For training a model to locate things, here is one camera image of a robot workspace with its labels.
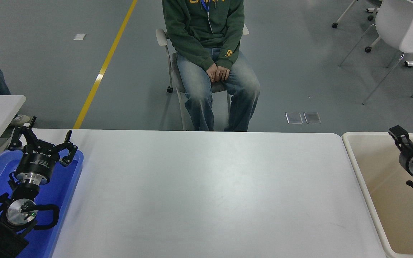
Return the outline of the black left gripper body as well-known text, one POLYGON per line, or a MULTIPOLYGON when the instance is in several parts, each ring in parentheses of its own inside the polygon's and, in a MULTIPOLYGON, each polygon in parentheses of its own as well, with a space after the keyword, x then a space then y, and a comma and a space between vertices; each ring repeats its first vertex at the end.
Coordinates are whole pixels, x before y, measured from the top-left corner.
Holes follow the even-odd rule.
POLYGON ((38 174, 43 178, 51 178, 59 158, 59 152, 26 146, 23 149, 23 156, 16 169, 16 178, 22 178, 28 173, 38 174))

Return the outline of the person's right hand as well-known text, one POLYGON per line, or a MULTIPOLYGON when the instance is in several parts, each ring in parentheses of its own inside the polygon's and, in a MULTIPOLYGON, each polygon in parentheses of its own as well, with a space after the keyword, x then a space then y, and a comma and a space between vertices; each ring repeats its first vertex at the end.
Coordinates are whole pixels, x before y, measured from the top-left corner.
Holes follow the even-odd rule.
POLYGON ((213 63, 205 72, 208 75, 208 78, 211 83, 218 82, 217 65, 215 63, 213 63))

